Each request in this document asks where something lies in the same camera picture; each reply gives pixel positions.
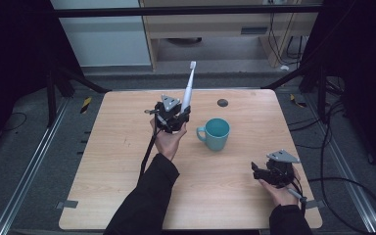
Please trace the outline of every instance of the black sleeve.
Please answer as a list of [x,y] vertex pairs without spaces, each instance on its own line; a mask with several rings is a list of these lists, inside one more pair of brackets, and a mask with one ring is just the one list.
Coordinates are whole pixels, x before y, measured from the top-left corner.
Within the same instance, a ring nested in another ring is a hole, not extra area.
[[104,234],[161,234],[172,186],[178,176],[175,165],[157,154],[136,188],[117,209]]
[[277,206],[270,216],[271,235],[312,234],[305,217],[296,205]]

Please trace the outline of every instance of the toothbrush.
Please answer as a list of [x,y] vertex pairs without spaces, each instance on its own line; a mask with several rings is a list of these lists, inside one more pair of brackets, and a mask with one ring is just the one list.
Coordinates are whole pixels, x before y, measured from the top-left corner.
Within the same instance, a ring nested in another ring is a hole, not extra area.
[[195,61],[191,62],[191,65],[190,65],[191,75],[189,76],[187,88],[185,89],[184,99],[182,101],[182,106],[181,106],[181,113],[184,113],[185,109],[191,103],[192,81],[194,79],[194,70],[195,70],[196,65],[197,65],[197,62],[195,62]]

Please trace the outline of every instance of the tape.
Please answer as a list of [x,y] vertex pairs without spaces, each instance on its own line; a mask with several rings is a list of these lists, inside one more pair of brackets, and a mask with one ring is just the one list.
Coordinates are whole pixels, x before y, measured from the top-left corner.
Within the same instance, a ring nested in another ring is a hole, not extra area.
[[72,208],[72,209],[75,209],[75,208],[77,208],[77,205],[78,205],[78,201],[65,200],[64,202],[59,202],[56,205],[56,209],[63,209],[63,208]]
[[301,108],[306,107],[306,101],[303,95],[291,94],[291,101],[295,102],[295,104]]
[[325,207],[325,202],[323,200],[321,201],[309,201],[306,203],[306,209],[312,209],[312,208],[324,208]]
[[81,111],[80,111],[81,114],[85,114],[87,112],[90,102],[91,102],[91,97],[85,98],[83,106],[81,107]]

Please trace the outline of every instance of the mug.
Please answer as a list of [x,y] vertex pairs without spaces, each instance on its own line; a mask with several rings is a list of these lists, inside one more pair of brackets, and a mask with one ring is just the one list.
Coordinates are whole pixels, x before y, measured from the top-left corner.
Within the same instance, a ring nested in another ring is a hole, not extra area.
[[206,125],[197,128],[197,137],[205,142],[207,147],[213,151],[220,151],[227,142],[230,133],[230,124],[223,118],[212,118]]

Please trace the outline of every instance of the cable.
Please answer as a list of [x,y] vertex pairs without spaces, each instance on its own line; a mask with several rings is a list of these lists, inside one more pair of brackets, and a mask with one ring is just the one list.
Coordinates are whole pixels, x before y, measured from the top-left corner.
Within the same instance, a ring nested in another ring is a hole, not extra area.
[[302,40],[303,40],[303,36],[300,36],[300,42],[299,42],[299,49],[298,49],[298,53],[289,53],[289,48],[292,44],[292,41],[294,39],[293,36],[291,36],[290,40],[289,40],[289,43],[288,43],[288,47],[286,48],[286,55],[288,58],[290,59],[293,59],[293,60],[296,60],[296,66],[297,68],[299,67],[299,63],[301,62],[301,59],[302,59]]
[[140,179],[142,178],[142,175],[145,173],[145,168],[146,168],[146,163],[148,162],[149,156],[151,155],[152,148],[154,147],[155,140],[157,139],[157,135],[163,131],[162,129],[157,131],[157,119],[158,119],[158,114],[155,113],[155,126],[152,131],[152,137],[151,141],[149,142],[148,149],[146,150],[145,157],[142,160],[142,164],[140,165],[140,172],[139,172],[139,178],[137,180],[137,184],[139,184]]
[[295,187],[296,191],[294,191],[293,189],[288,189],[288,191],[299,199],[299,202],[301,202],[301,213],[303,216],[305,216],[307,197],[304,196],[304,190],[302,188],[301,181],[296,176],[294,176],[294,178],[298,182],[299,187],[294,181],[292,181],[291,183]]
[[[271,4],[271,5],[274,4],[273,0],[268,0],[268,3]],[[276,37],[275,37],[274,31],[273,31],[273,21],[274,21],[274,13],[270,13],[270,25],[269,25],[270,28],[269,28],[267,40],[268,40],[268,45],[270,46],[271,51],[273,52],[273,54],[276,57],[276,60],[277,60],[277,62],[279,62],[279,64],[281,64],[283,66],[290,66],[290,65],[296,64],[296,62],[289,63],[289,62],[286,62],[282,59],[282,55],[280,55],[279,46],[277,44]],[[276,45],[277,52],[274,50],[274,48],[271,44],[271,41],[270,41],[271,35],[273,36],[274,44]]]
[[341,88],[339,77],[337,78],[338,78],[337,79],[338,85],[330,81],[328,77],[326,78],[326,84],[327,84],[326,91],[328,91],[330,94],[341,96],[341,95],[344,95],[344,90]]
[[329,133],[331,133],[331,135],[332,135],[330,119],[331,119],[332,114],[335,114],[335,113],[333,113],[333,110],[336,109],[336,108],[338,108],[340,105],[342,105],[341,100],[338,101],[338,102],[336,102],[334,105],[332,105],[331,108],[330,108],[330,110],[328,111],[328,114],[327,114],[327,119],[326,119],[327,129],[326,129],[326,133],[325,133],[324,139],[322,141],[322,149],[321,149],[321,155],[320,155],[320,177],[319,178],[315,178],[315,179],[310,179],[308,182],[320,181],[322,196],[323,196],[325,205],[328,207],[328,209],[330,210],[330,212],[332,214],[334,214],[347,227],[349,227],[353,231],[356,231],[356,232],[361,233],[361,234],[376,234],[376,232],[363,231],[363,230],[360,230],[360,229],[358,229],[358,228],[350,225],[348,222],[346,222],[344,219],[342,219],[338,215],[338,213],[335,212],[335,210],[333,210],[331,208],[331,206],[329,204],[329,201],[328,201],[328,199],[326,197],[324,181],[327,181],[327,180],[344,180],[344,181],[348,181],[350,183],[356,184],[357,186],[359,186],[362,189],[364,189],[365,192],[367,192],[374,199],[374,201],[376,202],[376,196],[369,189],[367,189],[365,186],[361,185],[360,183],[357,183],[357,182],[355,182],[353,180],[349,180],[349,179],[346,179],[346,178],[341,178],[341,177],[324,177],[323,176],[324,175],[324,172],[323,172],[323,170],[324,170],[324,168],[323,168],[323,162],[324,162],[324,152],[325,152],[325,147],[326,147],[326,140],[328,138]]
[[290,129],[289,131],[292,132],[292,131],[303,130],[303,129],[306,129],[306,128],[312,126],[312,125],[317,124],[319,121],[320,121],[320,118],[317,119],[317,120],[315,120],[315,121],[313,121],[313,122],[311,122],[311,123],[309,123],[309,124],[307,124],[307,125],[304,125],[304,126],[298,127],[298,128],[296,128],[296,129]]
[[11,130],[18,129],[18,128],[20,128],[22,125],[24,125],[24,123],[26,122],[26,114],[16,112],[16,113],[12,113],[11,116],[12,116],[12,115],[22,115],[22,116],[23,116],[23,121],[21,122],[21,124],[15,126],[15,127],[12,127],[12,128],[6,128],[6,129],[3,129],[3,131],[11,131]]
[[295,146],[296,147],[301,147],[301,148],[306,148],[306,149],[321,149],[322,148],[322,146],[312,147],[312,146],[305,146],[305,145],[299,145],[299,144],[296,144]]
[[308,119],[305,119],[305,120],[298,120],[296,122],[289,123],[288,125],[299,124],[299,123],[303,123],[303,122],[306,122],[306,121],[309,121],[309,120],[313,120],[313,119],[314,118],[308,118]]

